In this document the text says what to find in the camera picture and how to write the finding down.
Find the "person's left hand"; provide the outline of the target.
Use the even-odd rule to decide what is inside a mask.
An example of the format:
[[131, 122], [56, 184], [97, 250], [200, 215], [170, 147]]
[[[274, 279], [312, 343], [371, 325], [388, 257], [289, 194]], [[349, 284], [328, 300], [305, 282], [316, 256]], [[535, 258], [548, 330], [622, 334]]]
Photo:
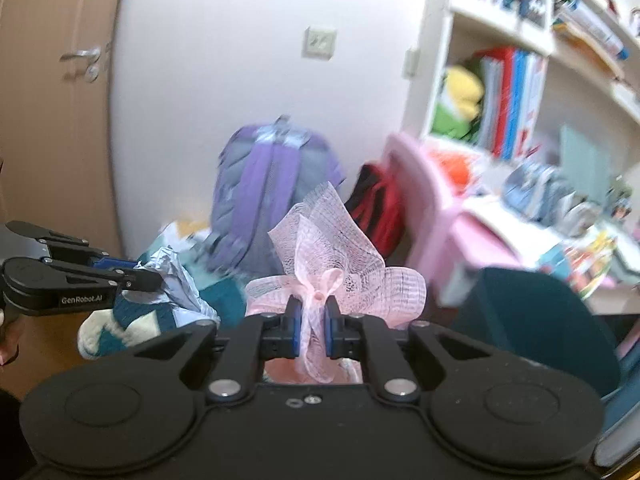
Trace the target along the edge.
[[1, 311], [0, 365], [11, 364], [20, 353], [20, 339], [25, 331], [25, 320], [19, 315], [9, 318], [5, 310]]

